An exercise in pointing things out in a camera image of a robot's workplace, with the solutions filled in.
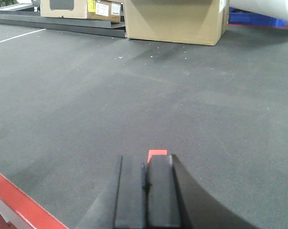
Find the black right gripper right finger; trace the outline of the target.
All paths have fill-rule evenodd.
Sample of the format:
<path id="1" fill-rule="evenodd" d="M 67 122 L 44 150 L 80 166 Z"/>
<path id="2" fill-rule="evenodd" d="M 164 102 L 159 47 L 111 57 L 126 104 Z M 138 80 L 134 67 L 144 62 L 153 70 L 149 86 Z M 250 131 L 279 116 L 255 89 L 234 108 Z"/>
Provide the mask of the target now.
<path id="1" fill-rule="evenodd" d="M 176 155 L 153 156 L 147 178 L 150 229 L 256 228 L 209 194 Z"/>

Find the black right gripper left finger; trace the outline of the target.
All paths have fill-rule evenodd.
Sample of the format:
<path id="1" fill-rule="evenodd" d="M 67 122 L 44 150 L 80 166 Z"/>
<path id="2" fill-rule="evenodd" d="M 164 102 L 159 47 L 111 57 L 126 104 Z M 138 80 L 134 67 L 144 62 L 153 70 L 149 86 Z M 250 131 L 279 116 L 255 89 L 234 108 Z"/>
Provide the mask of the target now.
<path id="1" fill-rule="evenodd" d="M 145 165 L 132 156 L 123 156 L 120 166 L 113 228 L 146 227 Z"/>

